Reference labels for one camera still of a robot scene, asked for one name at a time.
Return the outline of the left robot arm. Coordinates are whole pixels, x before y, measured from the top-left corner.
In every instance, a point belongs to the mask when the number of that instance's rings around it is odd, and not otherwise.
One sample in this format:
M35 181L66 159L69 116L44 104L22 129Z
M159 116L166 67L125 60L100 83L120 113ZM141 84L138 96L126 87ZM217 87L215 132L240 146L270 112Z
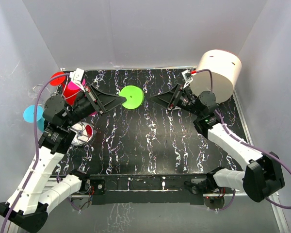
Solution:
M44 226L51 211L71 194L89 191L89 175L78 169L72 170L53 188L43 191L77 134L72 127L94 112L105 114L127 100L103 93L92 85L84 89L73 105L60 95L47 99L43 118L48 125L40 139L35 140L35 156L16 191L6 202L0 203L0 215L5 222L36 233Z

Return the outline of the green wine glass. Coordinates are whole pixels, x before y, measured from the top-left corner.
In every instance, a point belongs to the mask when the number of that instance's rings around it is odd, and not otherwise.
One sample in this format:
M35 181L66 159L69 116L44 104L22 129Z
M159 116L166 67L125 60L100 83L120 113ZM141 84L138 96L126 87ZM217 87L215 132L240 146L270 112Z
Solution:
M119 96L126 98L126 101L122 104L126 109L136 109L144 101L144 92L142 89L133 85L124 87L120 91Z

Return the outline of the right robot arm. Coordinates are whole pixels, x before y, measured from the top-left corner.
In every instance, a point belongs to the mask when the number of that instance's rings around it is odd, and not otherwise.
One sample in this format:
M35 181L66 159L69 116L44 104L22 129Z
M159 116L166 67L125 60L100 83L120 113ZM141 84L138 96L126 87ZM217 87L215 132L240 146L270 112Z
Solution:
M197 118L194 127L197 132L226 151L242 168L241 171L218 167L206 174L206 179L194 184L185 182L190 191L219 192L222 188L245 192L255 201L261 202L285 186L278 157L249 147L246 142L221 123L216 109L215 94L203 91L198 96L177 84L168 92L154 95L150 100L167 110L176 107Z

